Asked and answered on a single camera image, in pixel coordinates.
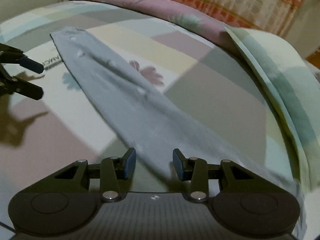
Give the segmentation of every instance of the metal screw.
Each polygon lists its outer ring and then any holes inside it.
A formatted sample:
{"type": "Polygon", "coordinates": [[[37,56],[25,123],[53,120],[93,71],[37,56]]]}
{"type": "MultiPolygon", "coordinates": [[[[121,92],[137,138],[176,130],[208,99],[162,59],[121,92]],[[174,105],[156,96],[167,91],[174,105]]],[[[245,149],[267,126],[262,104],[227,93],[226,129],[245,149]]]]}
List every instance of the metal screw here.
{"type": "Polygon", "coordinates": [[[102,196],[105,198],[105,199],[115,199],[119,196],[118,192],[115,192],[115,191],[106,191],[102,194],[102,196]]]}
{"type": "Polygon", "coordinates": [[[194,191],[190,194],[190,196],[196,200],[205,199],[207,197],[207,194],[202,191],[194,191]]]}

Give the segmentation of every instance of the cable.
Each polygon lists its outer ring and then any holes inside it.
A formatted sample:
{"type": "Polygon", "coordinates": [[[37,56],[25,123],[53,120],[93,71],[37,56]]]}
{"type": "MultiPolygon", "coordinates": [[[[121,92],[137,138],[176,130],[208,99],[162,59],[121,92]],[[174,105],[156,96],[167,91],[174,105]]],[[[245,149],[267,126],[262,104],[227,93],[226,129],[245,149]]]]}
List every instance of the cable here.
{"type": "Polygon", "coordinates": [[[9,226],[6,225],[5,223],[0,222],[0,226],[8,229],[9,231],[11,231],[11,232],[13,232],[13,233],[15,233],[15,234],[18,233],[16,230],[14,230],[13,228],[9,227],[9,226]]]}

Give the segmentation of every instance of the light blue cloth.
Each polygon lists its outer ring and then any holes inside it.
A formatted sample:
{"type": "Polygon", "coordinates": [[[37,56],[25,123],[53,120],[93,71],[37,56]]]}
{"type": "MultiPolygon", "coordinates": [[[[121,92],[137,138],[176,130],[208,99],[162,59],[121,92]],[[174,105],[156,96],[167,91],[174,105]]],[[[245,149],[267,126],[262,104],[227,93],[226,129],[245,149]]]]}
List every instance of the light blue cloth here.
{"type": "MultiPolygon", "coordinates": [[[[213,131],[180,111],[120,55],[87,31],[66,27],[51,34],[68,70],[104,120],[156,174],[178,180],[172,172],[172,150],[218,164],[230,159],[292,193],[301,215],[294,235],[306,231],[300,185],[260,167],[213,131]]],[[[210,184],[210,195],[219,188],[210,184]]]]}

